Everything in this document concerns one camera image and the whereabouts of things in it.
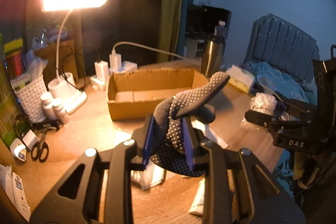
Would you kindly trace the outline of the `clear plastic bag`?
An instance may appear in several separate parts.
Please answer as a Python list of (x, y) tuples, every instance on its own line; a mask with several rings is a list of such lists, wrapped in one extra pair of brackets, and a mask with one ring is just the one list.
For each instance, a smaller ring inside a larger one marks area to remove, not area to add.
[[(289, 121), (290, 115), (285, 112), (284, 106), (280, 104), (278, 98), (274, 95), (266, 94), (266, 93), (256, 93), (256, 95), (251, 99), (250, 103), (250, 110), (256, 111), (262, 114), (268, 114), (277, 118), (280, 118), (282, 121)], [(240, 123), (240, 127), (246, 130), (261, 130), (264, 122), (262, 125), (256, 125), (254, 123), (248, 122), (246, 118), (243, 118), (242, 122)]]

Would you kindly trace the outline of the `grey dotted work glove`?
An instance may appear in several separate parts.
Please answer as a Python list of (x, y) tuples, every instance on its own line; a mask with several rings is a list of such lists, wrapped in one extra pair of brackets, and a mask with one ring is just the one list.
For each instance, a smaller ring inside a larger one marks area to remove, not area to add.
[(151, 161), (170, 172), (188, 177), (200, 177), (203, 171), (191, 170), (187, 164), (182, 119), (194, 116), (202, 123), (211, 123), (215, 112), (206, 108), (228, 83), (230, 76), (224, 72), (214, 73), (208, 83), (184, 90), (160, 102), (153, 113), (154, 142)]

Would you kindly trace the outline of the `blue bedding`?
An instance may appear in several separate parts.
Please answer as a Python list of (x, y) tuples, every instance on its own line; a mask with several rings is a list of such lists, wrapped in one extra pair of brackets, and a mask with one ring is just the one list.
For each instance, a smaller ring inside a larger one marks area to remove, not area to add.
[(305, 90), (289, 74), (282, 73), (268, 63), (247, 61), (243, 68), (255, 75), (259, 84), (270, 88), (272, 91), (279, 92), (287, 98), (317, 105), (317, 96), (313, 92)]

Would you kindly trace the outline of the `cardboard box tray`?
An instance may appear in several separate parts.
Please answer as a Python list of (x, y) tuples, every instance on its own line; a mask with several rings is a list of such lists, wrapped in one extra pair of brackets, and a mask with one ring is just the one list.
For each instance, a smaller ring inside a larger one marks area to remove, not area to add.
[(112, 74), (106, 90), (111, 120), (145, 118), (166, 98), (206, 83), (208, 79), (192, 67), (139, 69)]

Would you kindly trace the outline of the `yellow tissue box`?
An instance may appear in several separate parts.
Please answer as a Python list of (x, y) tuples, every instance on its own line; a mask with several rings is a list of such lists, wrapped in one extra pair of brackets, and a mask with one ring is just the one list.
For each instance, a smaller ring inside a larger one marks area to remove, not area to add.
[(255, 84), (255, 76), (236, 65), (232, 65), (228, 68), (226, 73), (230, 76), (228, 83), (246, 94), (250, 92), (250, 89)]

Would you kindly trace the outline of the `white power strip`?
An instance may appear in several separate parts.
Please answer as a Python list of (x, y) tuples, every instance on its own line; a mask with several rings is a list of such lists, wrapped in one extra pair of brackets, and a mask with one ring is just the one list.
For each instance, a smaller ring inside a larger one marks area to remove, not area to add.
[(124, 74), (126, 72), (133, 72), (138, 69), (138, 65), (136, 63), (132, 63), (130, 61), (123, 61), (121, 63), (121, 70), (116, 71), (111, 69), (106, 61), (95, 62), (94, 67), (96, 70), (96, 74), (91, 76), (90, 82), (92, 87), (95, 90), (104, 91), (106, 90), (107, 84), (109, 82), (109, 78), (113, 74)]

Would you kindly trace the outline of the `grey padded headboard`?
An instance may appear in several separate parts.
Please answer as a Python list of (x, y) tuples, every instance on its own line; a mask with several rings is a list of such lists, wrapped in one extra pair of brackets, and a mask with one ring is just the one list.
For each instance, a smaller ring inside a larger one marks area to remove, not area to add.
[(297, 82), (311, 83), (313, 60), (318, 60), (317, 41), (295, 25), (274, 14), (253, 23), (245, 62), (266, 62), (288, 73)]

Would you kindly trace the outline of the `steel travel mug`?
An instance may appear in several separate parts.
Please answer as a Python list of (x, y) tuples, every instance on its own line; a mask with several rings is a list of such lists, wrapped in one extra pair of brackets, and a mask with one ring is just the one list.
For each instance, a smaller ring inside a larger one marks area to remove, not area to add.
[(225, 47), (225, 38), (221, 36), (211, 36), (205, 40), (201, 63), (201, 73), (205, 77), (211, 77), (220, 71)]

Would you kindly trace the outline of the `white desk lamp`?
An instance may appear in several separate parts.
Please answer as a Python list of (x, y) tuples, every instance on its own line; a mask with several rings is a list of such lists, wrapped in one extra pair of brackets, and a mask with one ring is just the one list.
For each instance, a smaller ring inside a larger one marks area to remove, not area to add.
[(63, 105), (68, 114), (74, 113), (78, 108), (83, 106), (87, 101), (87, 94), (83, 88), (75, 84), (73, 73), (63, 69), (64, 60), (68, 57), (74, 57), (75, 53), (60, 57), (60, 37), (65, 27), (65, 23), (75, 10), (95, 9), (103, 6), (107, 0), (42, 0), (43, 12), (65, 11), (66, 15), (60, 24), (56, 40), (55, 69), (56, 77), (48, 83), (48, 90), (53, 98), (63, 100)]

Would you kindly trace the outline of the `black scissors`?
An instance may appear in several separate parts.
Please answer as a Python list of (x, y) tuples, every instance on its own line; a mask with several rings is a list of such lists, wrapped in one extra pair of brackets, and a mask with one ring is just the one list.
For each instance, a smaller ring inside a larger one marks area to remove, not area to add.
[(45, 162), (49, 156), (49, 146), (46, 143), (46, 135), (47, 133), (41, 133), (41, 139), (33, 145), (31, 150), (31, 159), (33, 161)]

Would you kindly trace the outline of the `white pill bottle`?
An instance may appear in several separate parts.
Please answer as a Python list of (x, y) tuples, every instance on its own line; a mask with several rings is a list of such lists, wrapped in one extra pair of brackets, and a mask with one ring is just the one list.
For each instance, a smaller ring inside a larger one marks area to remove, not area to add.
[(50, 92), (45, 92), (41, 95), (41, 102), (42, 102), (42, 108), (50, 120), (57, 120), (57, 116), (53, 109), (53, 102), (54, 98)]

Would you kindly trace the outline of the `black monitor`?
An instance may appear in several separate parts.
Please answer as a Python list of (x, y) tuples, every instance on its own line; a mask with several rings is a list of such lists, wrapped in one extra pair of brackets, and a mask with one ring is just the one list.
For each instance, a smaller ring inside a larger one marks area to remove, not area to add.
[(226, 39), (230, 27), (231, 15), (232, 12), (223, 8), (188, 4), (186, 37), (203, 38), (204, 36), (214, 35), (215, 28), (220, 26), (223, 28), (221, 36)]

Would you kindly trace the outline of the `white woven basket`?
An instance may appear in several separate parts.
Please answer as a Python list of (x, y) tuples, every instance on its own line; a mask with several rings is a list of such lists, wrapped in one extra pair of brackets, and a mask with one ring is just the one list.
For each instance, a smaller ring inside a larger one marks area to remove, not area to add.
[(28, 115), (32, 123), (42, 122), (47, 118), (41, 101), (41, 95), (46, 92), (43, 75), (40, 75), (19, 91), (14, 91), (23, 111)]

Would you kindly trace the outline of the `green paper cup pack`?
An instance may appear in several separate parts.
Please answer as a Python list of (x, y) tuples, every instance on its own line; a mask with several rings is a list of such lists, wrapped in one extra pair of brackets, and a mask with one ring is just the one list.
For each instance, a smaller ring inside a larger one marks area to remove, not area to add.
[(5, 66), (4, 45), (1, 35), (1, 105), (0, 105), (0, 119), (1, 119), (1, 139), (10, 148), (11, 143), (18, 134), (15, 129), (15, 118), (22, 114), (22, 110), (18, 105), (17, 98), (12, 90), (10, 79), (7, 74)]

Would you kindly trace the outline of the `yellow green curtain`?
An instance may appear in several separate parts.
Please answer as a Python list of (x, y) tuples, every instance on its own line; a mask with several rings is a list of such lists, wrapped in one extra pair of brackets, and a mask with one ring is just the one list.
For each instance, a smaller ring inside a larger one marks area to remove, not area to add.
[(159, 63), (169, 59), (166, 52), (174, 53), (177, 49), (181, 6), (182, 0), (161, 0), (158, 49), (162, 52), (157, 54)]

